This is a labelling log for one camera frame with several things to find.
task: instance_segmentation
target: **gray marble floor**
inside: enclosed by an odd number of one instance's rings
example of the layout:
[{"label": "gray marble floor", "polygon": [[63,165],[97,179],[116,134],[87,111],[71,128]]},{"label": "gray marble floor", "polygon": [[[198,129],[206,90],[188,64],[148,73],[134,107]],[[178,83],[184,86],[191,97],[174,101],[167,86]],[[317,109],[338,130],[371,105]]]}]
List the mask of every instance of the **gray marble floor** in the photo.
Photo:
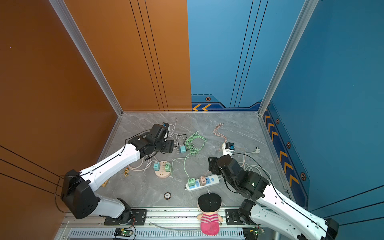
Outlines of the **gray marble floor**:
[{"label": "gray marble floor", "polygon": [[[263,168],[272,176],[272,181],[277,189],[283,189],[282,181],[273,162],[270,150],[266,144],[260,124],[257,121],[256,113],[249,112],[228,112],[228,113],[124,113],[118,131],[108,150],[108,155],[114,153],[124,144],[124,139],[133,136],[145,129],[150,129],[155,123],[167,122],[175,124],[175,132],[190,136],[196,131],[207,139],[207,143],[200,151],[199,155],[187,158],[185,169],[190,177],[199,178],[208,173],[208,157],[220,157],[219,151],[223,138],[213,134],[213,130],[219,123],[224,125],[219,132],[228,138],[228,142],[233,142],[236,152],[244,153],[255,151],[256,147],[261,149],[259,154],[251,154]],[[180,154],[177,149],[171,154],[157,154],[159,161],[172,162],[173,159],[185,157],[187,153]],[[235,157],[238,162],[242,162],[242,156]],[[145,172],[130,171],[129,176],[124,176],[124,169],[112,176],[106,187],[100,187],[97,193],[124,199],[132,207],[176,207],[176,206],[196,206],[197,199],[202,194],[214,192],[222,197],[223,206],[239,206],[244,198],[240,194],[230,192],[221,180],[219,185],[204,188],[194,192],[184,189],[188,179],[183,169],[184,160],[175,162],[173,173],[166,179],[158,178],[150,167]],[[132,167],[138,166],[140,161],[131,164]],[[255,164],[248,157],[246,163]],[[164,193],[170,192],[171,199],[164,199]]]}]

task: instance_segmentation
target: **doll head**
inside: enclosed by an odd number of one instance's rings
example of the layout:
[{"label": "doll head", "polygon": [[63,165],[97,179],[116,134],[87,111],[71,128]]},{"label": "doll head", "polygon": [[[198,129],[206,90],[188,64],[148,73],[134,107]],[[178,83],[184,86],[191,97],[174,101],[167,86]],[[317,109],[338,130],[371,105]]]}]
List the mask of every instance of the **doll head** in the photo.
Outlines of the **doll head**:
[{"label": "doll head", "polygon": [[197,206],[203,213],[216,214],[221,207],[221,197],[215,193],[201,195],[197,200]]}]

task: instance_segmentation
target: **yellow chevron arrow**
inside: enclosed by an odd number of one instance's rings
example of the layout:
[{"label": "yellow chevron arrow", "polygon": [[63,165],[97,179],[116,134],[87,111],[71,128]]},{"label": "yellow chevron arrow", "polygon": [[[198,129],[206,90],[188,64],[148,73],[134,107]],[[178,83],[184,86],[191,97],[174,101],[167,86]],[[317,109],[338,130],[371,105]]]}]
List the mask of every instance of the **yellow chevron arrow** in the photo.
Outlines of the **yellow chevron arrow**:
[{"label": "yellow chevron arrow", "polygon": [[201,106],[201,104],[198,104],[198,105],[196,105],[194,108],[192,108],[193,110],[195,110],[196,112],[198,111],[196,108],[198,108],[198,107],[200,107]]},{"label": "yellow chevron arrow", "polygon": [[271,118],[271,116],[265,116],[265,125],[266,125],[266,119]]},{"label": "yellow chevron arrow", "polygon": [[268,123],[268,132],[271,132],[271,127],[274,127],[273,123]]},{"label": "yellow chevron arrow", "polygon": [[277,134],[277,132],[272,131],[272,142],[273,142],[273,136],[274,136],[274,135],[279,136],[279,135]]},{"label": "yellow chevron arrow", "polygon": [[211,106],[211,104],[208,104],[207,106],[203,107],[203,110],[204,110],[204,111],[208,111],[208,110],[207,110],[207,107],[209,107],[209,106]]},{"label": "yellow chevron arrow", "polygon": [[292,180],[294,180],[295,182],[297,182],[297,184],[300,184],[299,181],[294,177],[292,176],[291,174],[289,175],[289,186],[292,188]]},{"label": "yellow chevron arrow", "polygon": [[283,151],[280,151],[280,162],[281,162],[281,156],[282,156],[282,155],[284,155],[284,156],[288,157],[288,156],[287,156],[287,154],[286,154],[285,152],[283,152]]},{"label": "yellow chevron arrow", "polygon": [[284,172],[285,172],[285,174],[287,174],[287,167],[289,167],[290,169],[293,170],[293,167],[290,164],[288,164],[287,162],[285,162],[284,163]]}]

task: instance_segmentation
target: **plush doll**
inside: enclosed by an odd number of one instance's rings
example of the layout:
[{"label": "plush doll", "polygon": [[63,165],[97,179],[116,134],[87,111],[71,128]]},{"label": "plush doll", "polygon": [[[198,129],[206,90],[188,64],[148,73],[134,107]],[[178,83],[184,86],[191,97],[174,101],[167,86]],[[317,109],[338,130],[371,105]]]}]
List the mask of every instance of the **plush doll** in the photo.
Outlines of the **plush doll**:
[{"label": "plush doll", "polygon": [[210,236],[217,235],[219,222],[223,222],[223,218],[217,214],[221,207],[221,197],[215,193],[204,194],[198,198],[197,206],[203,212],[197,216],[201,220],[201,231]]}]

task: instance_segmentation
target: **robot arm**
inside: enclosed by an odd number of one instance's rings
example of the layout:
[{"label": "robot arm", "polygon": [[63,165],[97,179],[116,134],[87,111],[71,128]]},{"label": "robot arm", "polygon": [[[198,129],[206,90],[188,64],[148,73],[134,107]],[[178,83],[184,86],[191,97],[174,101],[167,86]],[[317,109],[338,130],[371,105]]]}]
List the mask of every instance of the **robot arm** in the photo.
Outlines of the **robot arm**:
[{"label": "robot arm", "polygon": [[336,221],[311,214],[284,196],[258,173],[244,171],[232,158],[233,150],[234,144],[227,142],[222,157],[210,157],[209,170],[222,175],[226,183],[247,198],[238,211],[244,224],[262,224],[292,240],[335,239],[339,227]]},{"label": "robot arm", "polygon": [[80,172],[67,172],[60,197],[71,213],[77,219],[101,215],[126,224],[131,217],[130,206],[122,199],[104,197],[95,191],[119,170],[140,158],[148,156],[148,160],[159,151],[171,153],[174,141],[167,140],[168,127],[167,123],[155,124],[149,132],[133,137],[106,159]]}]

